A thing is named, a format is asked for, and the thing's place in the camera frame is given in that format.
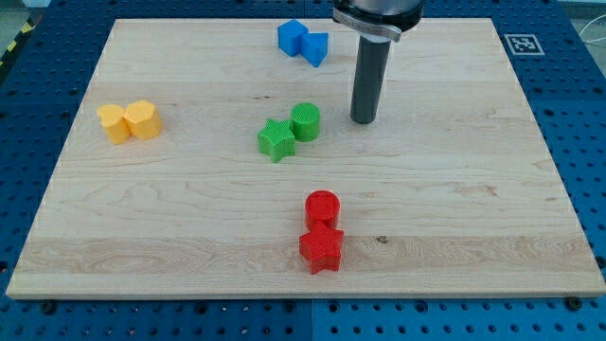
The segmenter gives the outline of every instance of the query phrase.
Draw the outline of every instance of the cable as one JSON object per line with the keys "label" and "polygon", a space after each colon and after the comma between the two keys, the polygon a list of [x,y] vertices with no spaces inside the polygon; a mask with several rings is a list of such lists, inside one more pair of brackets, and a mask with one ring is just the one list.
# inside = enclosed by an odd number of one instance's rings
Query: cable
{"label": "cable", "polygon": [[591,26],[593,23],[595,23],[596,21],[598,21],[598,20],[600,20],[600,19],[603,19],[603,18],[606,18],[606,14],[602,14],[602,15],[598,16],[598,18],[596,18],[596,19],[594,19],[594,20],[590,21],[589,23],[587,23],[587,25],[585,25],[585,26],[584,26],[584,27],[583,27],[583,28],[580,30],[580,32],[579,32],[579,37],[580,37],[580,39],[581,39],[581,40],[582,40],[584,43],[586,43],[586,44],[588,44],[588,45],[593,45],[593,46],[601,46],[601,47],[606,47],[606,45],[602,45],[602,44],[596,44],[597,42],[605,41],[605,40],[606,40],[606,37],[601,37],[601,38],[596,38],[596,39],[590,39],[590,40],[583,40],[583,33],[585,32],[585,30],[586,30],[587,28],[589,28],[589,26]]}

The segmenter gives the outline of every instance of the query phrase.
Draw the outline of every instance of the red cylinder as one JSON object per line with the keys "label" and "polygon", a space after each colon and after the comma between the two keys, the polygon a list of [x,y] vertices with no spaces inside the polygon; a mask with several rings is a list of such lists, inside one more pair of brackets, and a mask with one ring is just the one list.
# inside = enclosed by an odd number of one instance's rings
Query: red cylinder
{"label": "red cylinder", "polygon": [[317,190],[305,201],[305,225],[312,230],[316,222],[336,228],[339,220],[341,203],[334,193],[327,190]]}

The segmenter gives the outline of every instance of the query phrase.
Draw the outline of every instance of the black cylindrical rod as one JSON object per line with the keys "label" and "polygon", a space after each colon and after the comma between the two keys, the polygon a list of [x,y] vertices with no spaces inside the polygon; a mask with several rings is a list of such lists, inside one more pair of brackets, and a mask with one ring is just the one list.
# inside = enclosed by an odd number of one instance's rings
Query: black cylindrical rod
{"label": "black cylindrical rod", "polygon": [[377,115],[390,43],[391,41],[374,43],[360,36],[356,78],[353,83],[349,112],[354,122],[367,124]]}

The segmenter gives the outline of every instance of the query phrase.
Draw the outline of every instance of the green cylinder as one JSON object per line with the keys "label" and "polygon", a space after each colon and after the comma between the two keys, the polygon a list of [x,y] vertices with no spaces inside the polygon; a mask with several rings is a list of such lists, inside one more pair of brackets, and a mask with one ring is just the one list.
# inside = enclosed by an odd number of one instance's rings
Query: green cylinder
{"label": "green cylinder", "polygon": [[312,141],[320,134],[320,109],[311,103],[299,103],[291,111],[294,138]]}

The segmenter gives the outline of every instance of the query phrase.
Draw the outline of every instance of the colored block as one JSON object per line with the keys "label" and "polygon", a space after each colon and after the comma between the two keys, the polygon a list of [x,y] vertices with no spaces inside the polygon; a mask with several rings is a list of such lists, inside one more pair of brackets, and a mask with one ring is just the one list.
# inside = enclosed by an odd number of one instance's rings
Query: colored block
{"label": "colored block", "polygon": [[299,253],[310,262],[312,275],[322,270],[338,271],[343,231],[317,222],[312,231],[299,237]]}
{"label": "colored block", "polygon": [[265,128],[258,132],[258,151],[269,155],[274,163],[282,157],[294,155],[294,135],[291,121],[268,118]]}
{"label": "colored block", "polygon": [[311,103],[299,103],[291,111],[293,134],[297,141],[312,141],[320,133],[320,109]]}
{"label": "colored block", "polygon": [[293,19],[277,28],[277,45],[287,55],[294,57],[301,53],[301,37],[307,32],[303,24]]}
{"label": "colored block", "polygon": [[340,209],[341,203],[334,193],[317,190],[305,201],[305,225],[308,229],[312,229],[317,223],[336,228]]}
{"label": "colored block", "polygon": [[144,99],[129,104],[124,112],[124,120],[131,134],[142,140],[160,135],[162,118],[155,104]]}
{"label": "colored block", "polygon": [[329,34],[307,33],[301,37],[301,53],[313,67],[320,66],[329,53]]}
{"label": "colored block", "polygon": [[97,115],[101,119],[101,126],[105,129],[105,134],[114,144],[120,144],[126,141],[131,132],[122,118],[124,108],[115,104],[105,104],[97,108]]}

